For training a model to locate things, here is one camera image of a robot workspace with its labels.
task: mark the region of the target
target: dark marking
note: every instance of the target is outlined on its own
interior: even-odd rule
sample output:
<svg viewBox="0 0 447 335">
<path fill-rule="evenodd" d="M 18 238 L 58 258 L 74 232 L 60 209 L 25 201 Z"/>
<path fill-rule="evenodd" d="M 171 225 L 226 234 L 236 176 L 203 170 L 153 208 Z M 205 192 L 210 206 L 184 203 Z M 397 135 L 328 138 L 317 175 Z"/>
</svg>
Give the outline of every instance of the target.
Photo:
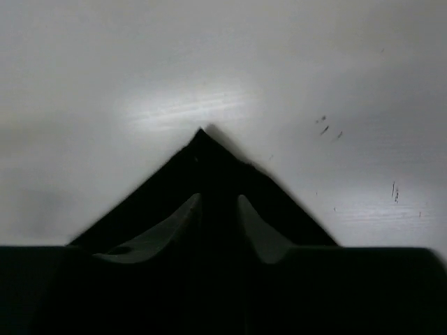
<svg viewBox="0 0 447 335">
<path fill-rule="evenodd" d="M 329 129 L 329 126 L 327 126 L 326 128 L 324 128 L 324 131 L 322 131 L 322 132 L 320 133 L 320 136 L 322 136 L 322 134 L 324 134 L 326 131 L 328 131 L 328 129 Z"/>
<path fill-rule="evenodd" d="M 398 187 L 396 187 L 396 196 L 395 196 L 395 198 L 394 198 L 394 202 L 395 202 L 396 204 L 399 203 L 399 188 L 398 188 Z"/>
<path fill-rule="evenodd" d="M 338 134 L 338 136 L 332 140 L 332 142 L 336 142 L 340 139 L 340 137 L 343 136 L 343 132 L 341 131 L 340 134 Z"/>
</svg>

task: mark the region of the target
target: white surface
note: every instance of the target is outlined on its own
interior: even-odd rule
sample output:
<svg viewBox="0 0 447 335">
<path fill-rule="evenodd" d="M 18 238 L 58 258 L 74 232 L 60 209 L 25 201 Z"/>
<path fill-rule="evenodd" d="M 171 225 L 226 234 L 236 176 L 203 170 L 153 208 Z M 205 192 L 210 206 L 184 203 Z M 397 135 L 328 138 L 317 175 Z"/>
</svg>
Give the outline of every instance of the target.
<svg viewBox="0 0 447 335">
<path fill-rule="evenodd" d="M 447 256 L 446 18 L 445 0 L 2 1 L 0 244 L 70 241 L 215 124 L 343 245 Z"/>
</svg>

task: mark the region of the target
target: black plastic piece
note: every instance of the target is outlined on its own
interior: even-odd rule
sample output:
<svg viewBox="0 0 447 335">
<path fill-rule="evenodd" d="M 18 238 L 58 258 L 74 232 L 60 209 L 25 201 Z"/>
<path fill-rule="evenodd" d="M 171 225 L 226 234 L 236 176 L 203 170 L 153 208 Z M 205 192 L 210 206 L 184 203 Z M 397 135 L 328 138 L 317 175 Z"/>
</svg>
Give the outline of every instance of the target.
<svg viewBox="0 0 447 335">
<path fill-rule="evenodd" d="M 70 246 L 0 259 L 1 334 L 446 330 L 433 253 L 337 246 L 202 130 Z"/>
</svg>

